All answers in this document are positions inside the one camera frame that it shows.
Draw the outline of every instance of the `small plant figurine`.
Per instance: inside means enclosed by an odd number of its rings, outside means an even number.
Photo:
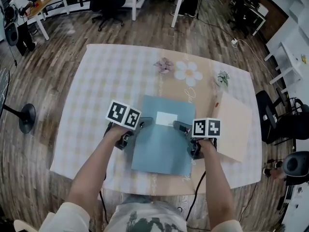
[[[219,86],[226,85],[228,87],[228,79],[230,79],[230,77],[228,76],[228,73],[220,71],[218,74],[217,84]]]

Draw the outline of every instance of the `blue folder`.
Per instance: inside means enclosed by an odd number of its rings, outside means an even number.
[[[143,128],[135,143],[132,169],[160,174],[189,175],[191,157],[184,135],[172,126],[156,124],[158,112],[177,115],[177,120],[191,125],[195,105],[145,95],[142,117],[152,117],[151,126]]]

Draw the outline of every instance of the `white label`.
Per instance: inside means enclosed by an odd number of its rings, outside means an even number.
[[[163,126],[173,126],[173,122],[177,120],[177,114],[167,114],[162,112],[157,112],[156,121],[157,125]]]

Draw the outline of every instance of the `speaker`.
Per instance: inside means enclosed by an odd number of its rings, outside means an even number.
[[[288,155],[284,159],[282,168],[288,176],[306,176],[309,173],[309,152],[296,151]]]
[[[18,30],[14,22],[9,23],[5,28],[5,37],[10,46],[14,46],[18,41]]]

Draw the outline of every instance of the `table leg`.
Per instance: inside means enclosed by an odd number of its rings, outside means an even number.
[[[273,53],[269,53],[265,58],[264,58],[264,61],[266,62],[267,60],[270,59],[270,57],[273,55]]]
[[[136,20],[136,0],[132,0],[132,21]]]
[[[258,26],[258,28],[255,30],[255,32],[252,34],[252,36],[254,36],[259,30],[260,30],[260,28],[262,27],[262,25],[264,24],[264,22],[265,22],[265,20],[263,20],[262,22],[261,22],[261,24]]]
[[[269,84],[272,85],[274,84],[275,82],[277,82],[280,78],[284,77],[287,73],[289,73],[290,71],[292,71],[293,68],[290,67],[290,68],[287,68],[284,72],[282,72],[280,75],[277,75],[274,79],[272,79]]]
[[[182,3],[182,0],[178,0],[176,10],[175,10],[175,14],[174,14],[173,21],[172,21],[172,26],[171,26],[172,28],[175,27],[181,3]]]
[[[42,24],[41,20],[39,19],[38,15],[35,16],[35,19],[36,19],[36,21],[39,25],[39,28],[40,28],[42,34],[44,35],[45,39],[48,41],[49,40],[48,34],[45,31],[45,28],[43,27],[43,24]]]
[[[70,13],[67,0],[63,0],[64,7],[66,8],[67,15]]]
[[[19,128],[24,134],[27,134],[32,130],[36,117],[35,108],[32,104],[26,104],[21,112],[18,112],[5,104],[3,104],[3,109],[19,118]]]
[[[44,12],[43,12],[43,11],[41,11],[41,15],[42,15],[42,17],[43,17],[43,20],[46,21],[46,17],[45,17],[45,15],[44,15]]]

